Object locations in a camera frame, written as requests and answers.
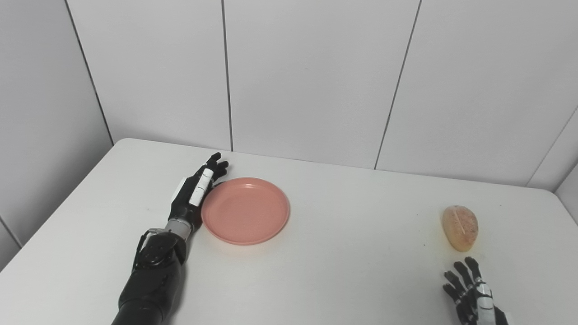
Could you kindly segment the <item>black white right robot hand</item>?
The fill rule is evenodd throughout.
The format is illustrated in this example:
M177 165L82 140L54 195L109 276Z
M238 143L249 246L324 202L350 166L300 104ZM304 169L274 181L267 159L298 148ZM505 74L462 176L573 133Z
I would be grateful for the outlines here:
M453 300L461 325L508 325L504 311L494 304L493 292L483 280L479 263L471 256L456 261L444 272L444 292Z

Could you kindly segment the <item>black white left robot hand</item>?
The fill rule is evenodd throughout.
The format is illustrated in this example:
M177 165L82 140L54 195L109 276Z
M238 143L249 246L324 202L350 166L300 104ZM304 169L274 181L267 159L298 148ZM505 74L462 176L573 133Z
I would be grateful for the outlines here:
M171 203L169 221L176 220L187 224L191 233L200 228L200 212L206 196L215 187L218 179L228 173L229 163L226 160L221 161L221 157L221 152L216 152L194 175L184 179Z

